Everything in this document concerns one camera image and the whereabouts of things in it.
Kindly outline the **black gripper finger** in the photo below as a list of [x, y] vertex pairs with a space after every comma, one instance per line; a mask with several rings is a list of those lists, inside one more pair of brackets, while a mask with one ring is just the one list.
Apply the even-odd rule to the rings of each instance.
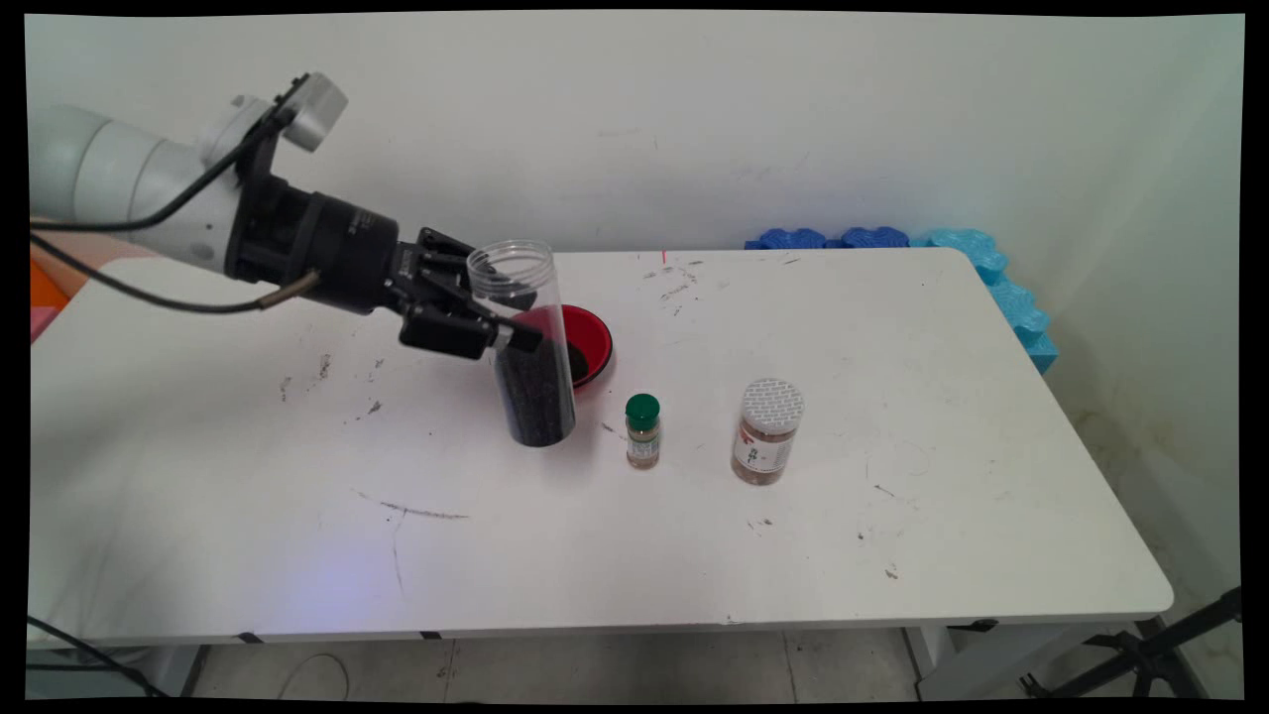
[[543, 342], [541, 328], [490, 311], [471, 301], [433, 301], [406, 304], [398, 342], [420, 351], [477, 360], [489, 351], [534, 353]]
[[[418, 231], [418, 247], [423, 249], [420, 270], [429, 271], [433, 282], [443, 282], [467, 298], [473, 294], [468, 271], [468, 257], [475, 249], [438, 230], [423, 227]], [[478, 285], [475, 295], [511, 309], [530, 309], [536, 304], [536, 290], [522, 282], [514, 282], [508, 271], [497, 271], [491, 257], [481, 257], [476, 268]]]

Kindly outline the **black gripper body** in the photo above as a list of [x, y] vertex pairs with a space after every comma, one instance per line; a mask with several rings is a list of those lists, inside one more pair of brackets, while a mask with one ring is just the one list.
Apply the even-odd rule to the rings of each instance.
[[429, 289], [401, 271], [398, 223], [360, 205], [294, 188], [272, 172], [274, 145], [233, 164], [237, 208], [225, 252], [226, 276], [286, 288], [316, 273], [305, 298], [353, 313], [404, 311]]

